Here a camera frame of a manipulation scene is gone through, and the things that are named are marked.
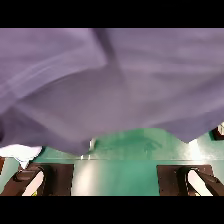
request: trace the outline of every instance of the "cloth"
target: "cloth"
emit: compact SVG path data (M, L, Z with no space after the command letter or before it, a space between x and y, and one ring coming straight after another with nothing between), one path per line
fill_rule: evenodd
M62 36L72 33L69 40L78 52L74 58L67 53L60 57L74 61L69 72L59 69L54 76L54 66L60 67L56 63L49 72L51 79L46 78L48 71L34 78L36 73L27 73L22 82L27 91L10 82L8 92L14 102L1 108L4 137L0 147L48 145L82 155L92 137L114 131L158 127L189 142L224 120L224 29L81 31L88 34L82 47L75 44L79 29L57 30ZM82 60L77 60L80 53ZM9 102L8 96L0 99Z

